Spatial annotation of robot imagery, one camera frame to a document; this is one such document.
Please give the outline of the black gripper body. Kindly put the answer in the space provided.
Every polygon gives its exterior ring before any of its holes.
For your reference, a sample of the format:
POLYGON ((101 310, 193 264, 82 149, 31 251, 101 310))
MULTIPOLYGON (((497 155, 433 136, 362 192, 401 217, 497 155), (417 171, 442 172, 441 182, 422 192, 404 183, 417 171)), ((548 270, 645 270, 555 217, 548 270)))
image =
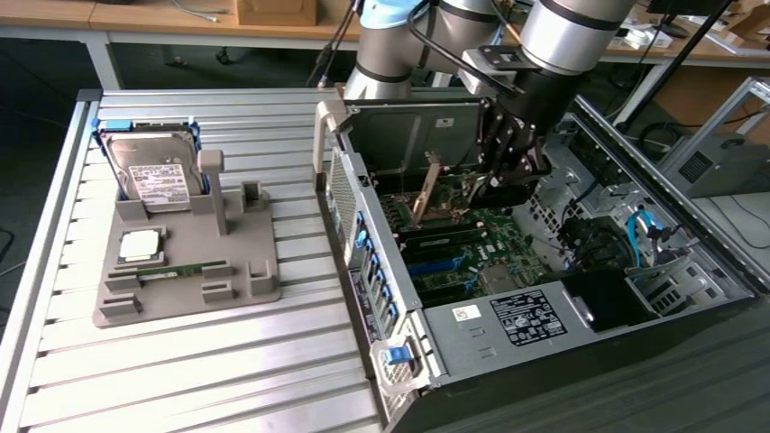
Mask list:
POLYGON ((498 95, 496 103, 537 131, 547 132, 560 121, 588 75, 588 72, 561 75, 547 69, 518 70, 512 84, 523 93, 513 97, 498 95))

